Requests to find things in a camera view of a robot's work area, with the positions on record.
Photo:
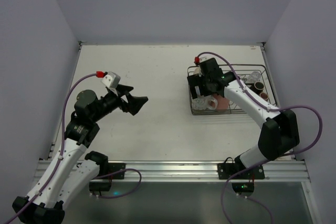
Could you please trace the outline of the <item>white floral mug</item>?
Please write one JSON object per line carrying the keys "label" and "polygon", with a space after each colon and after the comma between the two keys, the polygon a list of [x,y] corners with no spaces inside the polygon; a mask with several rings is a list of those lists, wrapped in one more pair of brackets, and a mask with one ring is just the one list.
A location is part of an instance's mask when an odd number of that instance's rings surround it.
{"label": "white floral mug", "polygon": [[204,110],[216,110],[218,106],[218,101],[213,96],[198,97],[192,100],[192,108],[194,110],[204,111]]}

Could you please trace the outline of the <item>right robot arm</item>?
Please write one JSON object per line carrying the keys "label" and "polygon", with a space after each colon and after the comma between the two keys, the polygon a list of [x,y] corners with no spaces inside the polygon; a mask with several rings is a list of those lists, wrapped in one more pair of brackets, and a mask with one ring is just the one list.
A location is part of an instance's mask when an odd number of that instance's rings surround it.
{"label": "right robot arm", "polygon": [[193,99],[214,94],[226,98],[261,129],[257,144],[234,159],[238,170],[273,161],[299,144],[297,117],[292,110],[281,112],[246,86],[234,70],[223,72],[214,58],[196,57],[195,64],[197,73],[187,77]]}

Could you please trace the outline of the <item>beige patterned mug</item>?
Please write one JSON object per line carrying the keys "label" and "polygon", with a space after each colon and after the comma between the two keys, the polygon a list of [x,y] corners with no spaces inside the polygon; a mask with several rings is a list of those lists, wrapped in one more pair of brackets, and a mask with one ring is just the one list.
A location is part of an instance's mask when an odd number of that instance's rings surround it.
{"label": "beige patterned mug", "polygon": [[198,76],[201,76],[202,75],[202,72],[201,72],[201,69],[199,67],[197,67],[194,72],[193,72],[194,75],[198,75]]}

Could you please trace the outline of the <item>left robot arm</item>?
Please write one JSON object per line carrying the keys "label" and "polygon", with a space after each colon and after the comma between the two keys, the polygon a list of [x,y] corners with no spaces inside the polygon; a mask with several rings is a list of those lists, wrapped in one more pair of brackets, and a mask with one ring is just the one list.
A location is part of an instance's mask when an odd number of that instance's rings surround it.
{"label": "left robot arm", "polygon": [[62,223],[65,210],[82,189],[95,177],[109,175],[108,157],[86,151],[100,130],[99,120],[115,109],[136,115],[148,101],[132,96],[132,90],[119,84],[101,98],[92,90],[77,95],[57,154],[27,196],[17,197],[12,204],[22,223]]}

